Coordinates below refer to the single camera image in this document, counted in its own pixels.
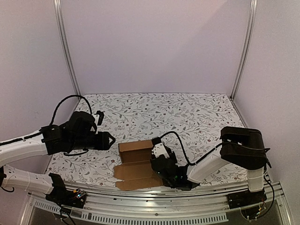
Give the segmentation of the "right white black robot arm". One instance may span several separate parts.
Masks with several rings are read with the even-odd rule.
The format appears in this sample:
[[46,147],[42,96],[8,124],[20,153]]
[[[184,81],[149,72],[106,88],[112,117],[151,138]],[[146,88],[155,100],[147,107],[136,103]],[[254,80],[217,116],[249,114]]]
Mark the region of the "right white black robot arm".
[[179,166],[175,153],[164,145],[161,137],[151,140],[151,168],[162,180],[163,185],[189,191],[221,167],[231,163],[247,171],[248,190],[242,200],[253,204],[263,190],[264,173],[271,166],[264,146],[262,133],[257,129],[224,127],[220,142],[196,162]]

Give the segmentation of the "brown cardboard box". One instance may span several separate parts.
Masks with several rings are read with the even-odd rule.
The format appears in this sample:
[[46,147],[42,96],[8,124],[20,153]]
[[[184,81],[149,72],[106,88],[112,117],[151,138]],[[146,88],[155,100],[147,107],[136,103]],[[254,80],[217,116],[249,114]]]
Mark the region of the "brown cardboard box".
[[115,166],[115,186],[122,191],[163,186],[162,180],[151,168],[151,140],[119,143],[121,164]]

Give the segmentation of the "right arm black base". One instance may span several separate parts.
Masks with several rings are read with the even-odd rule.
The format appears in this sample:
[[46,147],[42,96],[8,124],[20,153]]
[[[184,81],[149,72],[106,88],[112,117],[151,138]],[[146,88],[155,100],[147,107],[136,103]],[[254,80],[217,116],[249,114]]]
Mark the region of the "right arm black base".
[[267,208],[267,195],[264,191],[250,192],[249,190],[228,194],[226,196],[229,209],[240,208],[240,213],[248,221],[257,220],[265,216],[275,201],[275,191],[272,190],[272,201]]

